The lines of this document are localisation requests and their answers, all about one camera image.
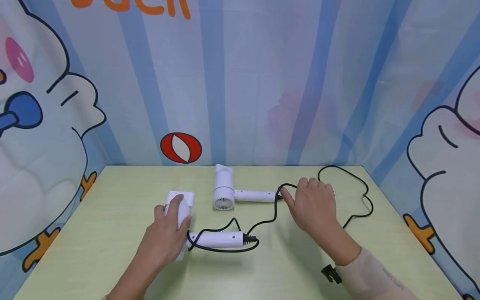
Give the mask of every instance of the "cartoon duck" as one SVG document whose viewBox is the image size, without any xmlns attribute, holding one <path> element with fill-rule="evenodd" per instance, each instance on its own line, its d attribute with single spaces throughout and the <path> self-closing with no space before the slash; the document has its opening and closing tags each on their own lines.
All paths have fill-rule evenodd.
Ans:
<svg viewBox="0 0 480 300">
<path fill-rule="evenodd" d="M 436 236 L 462 272 L 480 284 L 480 72 L 467 79 L 454 108 L 440 106 L 408 145 L 412 166 L 424 179 L 420 202 L 428 225 L 404 219 L 423 247 L 434 254 Z M 470 295 L 464 299 L 472 300 Z"/>
<path fill-rule="evenodd" d="M 25 272 L 60 231 L 47 229 L 96 179 L 84 175 L 82 138 L 105 115 L 94 85 L 69 65 L 48 24 L 21 0 L 0 1 L 0 255 L 35 240 Z"/>
</svg>

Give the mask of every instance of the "blue pacifier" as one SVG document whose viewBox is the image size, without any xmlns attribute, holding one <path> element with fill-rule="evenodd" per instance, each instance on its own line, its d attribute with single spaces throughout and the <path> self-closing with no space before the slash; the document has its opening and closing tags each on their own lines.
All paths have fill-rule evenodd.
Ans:
<svg viewBox="0 0 480 300">
<path fill-rule="evenodd" d="M 35 128 L 42 120 L 42 108 L 35 97 L 28 92 L 15 93 L 8 98 L 5 110 L 0 114 L 0 137 L 10 127 Z"/>
</svg>

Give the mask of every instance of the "orange text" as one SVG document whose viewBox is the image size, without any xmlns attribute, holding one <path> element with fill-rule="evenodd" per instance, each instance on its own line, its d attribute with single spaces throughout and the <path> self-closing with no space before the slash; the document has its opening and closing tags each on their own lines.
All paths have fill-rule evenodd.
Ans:
<svg viewBox="0 0 480 300">
<path fill-rule="evenodd" d="M 85 8 L 89 7 L 93 0 L 70 0 L 76 8 Z M 165 8 L 162 5 L 158 6 L 149 6 L 144 3 L 144 0 L 134 0 L 135 5 L 138 7 L 140 11 L 146 14 L 163 14 L 165 12 Z M 190 19 L 190 10 L 188 9 L 187 0 L 178 0 L 180 3 L 180 9 L 183 13 L 185 19 Z M 130 9 L 130 0 L 103 0 L 105 5 L 113 11 L 116 12 L 126 12 Z M 167 11 L 170 17 L 175 16 L 175 3 L 174 0 L 167 0 Z"/>
</svg>

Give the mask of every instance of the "arm sleeve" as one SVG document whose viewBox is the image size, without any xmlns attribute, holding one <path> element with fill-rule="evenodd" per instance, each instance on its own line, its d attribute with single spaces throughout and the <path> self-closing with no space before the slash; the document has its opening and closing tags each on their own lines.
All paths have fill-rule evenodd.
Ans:
<svg viewBox="0 0 480 300">
<path fill-rule="evenodd" d="M 337 266 L 336 271 L 355 300 L 418 300 L 365 248 L 353 262 Z"/>
</svg>

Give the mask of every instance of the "hair dryer air intake grille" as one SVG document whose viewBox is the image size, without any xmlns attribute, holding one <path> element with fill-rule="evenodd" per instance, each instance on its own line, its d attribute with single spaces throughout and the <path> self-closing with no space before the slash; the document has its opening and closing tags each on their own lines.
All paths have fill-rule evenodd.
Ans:
<svg viewBox="0 0 480 300">
<path fill-rule="evenodd" d="M 218 198 L 215 199 L 213 205 L 218 210 L 229 210 L 233 208 L 234 200 L 229 198 Z"/>
</svg>

